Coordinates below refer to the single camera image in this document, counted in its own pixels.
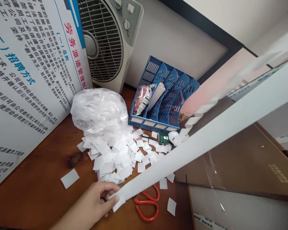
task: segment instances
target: blue file organizer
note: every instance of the blue file organizer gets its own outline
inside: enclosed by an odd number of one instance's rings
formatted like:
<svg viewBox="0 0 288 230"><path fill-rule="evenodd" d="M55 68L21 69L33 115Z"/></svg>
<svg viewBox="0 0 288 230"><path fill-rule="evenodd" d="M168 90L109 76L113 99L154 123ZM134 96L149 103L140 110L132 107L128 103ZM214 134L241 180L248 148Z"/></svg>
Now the blue file organizer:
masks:
<svg viewBox="0 0 288 230"><path fill-rule="evenodd" d="M178 115L182 104L174 108L172 108L172 104L178 105L181 103L181 90L184 101L186 101L199 88L199 83L182 71L150 56L138 89L141 85L156 84L153 89L153 97L155 89L160 82L164 84L165 91L150 112L148 112L148 104L140 116L133 115L134 97L128 121L129 125L155 132L163 131L167 133L179 129Z"/></svg>

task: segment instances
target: plastic bag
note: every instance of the plastic bag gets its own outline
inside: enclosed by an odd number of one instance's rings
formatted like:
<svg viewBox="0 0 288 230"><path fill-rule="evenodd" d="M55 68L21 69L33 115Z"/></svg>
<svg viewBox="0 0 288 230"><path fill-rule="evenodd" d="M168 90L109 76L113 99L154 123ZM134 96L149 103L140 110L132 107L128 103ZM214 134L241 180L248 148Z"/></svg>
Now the plastic bag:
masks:
<svg viewBox="0 0 288 230"><path fill-rule="evenodd" d="M128 125L128 111L118 93L105 88L84 89L73 98L70 111L74 125L86 134L122 130Z"/></svg>
<svg viewBox="0 0 288 230"><path fill-rule="evenodd" d="M153 87L155 87L155 84L139 86L134 100L133 115L139 116L149 104L150 98L153 94Z"/></svg>

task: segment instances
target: scissors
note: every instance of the scissors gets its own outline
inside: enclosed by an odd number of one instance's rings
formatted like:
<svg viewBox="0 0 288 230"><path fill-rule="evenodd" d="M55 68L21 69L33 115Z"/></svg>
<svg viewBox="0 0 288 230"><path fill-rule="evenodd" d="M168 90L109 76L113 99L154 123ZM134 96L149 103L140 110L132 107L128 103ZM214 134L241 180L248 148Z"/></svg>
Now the scissors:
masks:
<svg viewBox="0 0 288 230"><path fill-rule="evenodd" d="M152 221L154 221L154 220L157 218L158 213L159 213L159 206L158 206L158 204L157 204L157 201L159 201L159 198L160 198L159 190L158 190L158 188L157 188L156 185L152 185L152 186L155 188L155 190L156 190L156 192L157 192L157 198L151 197L150 195L148 195L148 194L147 194L146 192L144 192L144 191L141 192L141 193L142 193L144 196L146 196L149 200L138 200L136 195L133 197L133 198L134 198L134 201L135 201L135 203L136 203L135 208L136 208L136 210L138 211L138 214L139 214L140 217L141 217L144 221L146 221L146 222L152 222ZM153 204L153 205L155 205L155 206L156 206L156 212L155 212L155 214L154 214L152 217L146 217L146 216L144 216L143 213L141 212L138 204Z"/></svg>

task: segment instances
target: electric fan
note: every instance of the electric fan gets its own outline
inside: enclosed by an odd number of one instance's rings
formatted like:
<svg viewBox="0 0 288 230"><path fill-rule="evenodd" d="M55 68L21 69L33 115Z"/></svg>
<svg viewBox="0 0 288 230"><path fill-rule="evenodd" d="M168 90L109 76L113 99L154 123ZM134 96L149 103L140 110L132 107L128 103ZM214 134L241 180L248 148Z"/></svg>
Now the electric fan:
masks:
<svg viewBox="0 0 288 230"><path fill-rule="evenodd" d="M134 0L78 0L93 83L121 93L143 17Z"/></svg>

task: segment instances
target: poster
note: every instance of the poster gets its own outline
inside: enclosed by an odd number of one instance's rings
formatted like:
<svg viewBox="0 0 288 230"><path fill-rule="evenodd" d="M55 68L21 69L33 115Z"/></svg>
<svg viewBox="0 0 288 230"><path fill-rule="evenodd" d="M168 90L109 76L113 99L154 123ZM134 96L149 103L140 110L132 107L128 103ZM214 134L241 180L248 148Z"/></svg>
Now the poster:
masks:
<svg viewBox="0 0 288 230"><path fill-rule="evenodd" d="M92 88L74 0L0 0L0 183Z"/></svg>

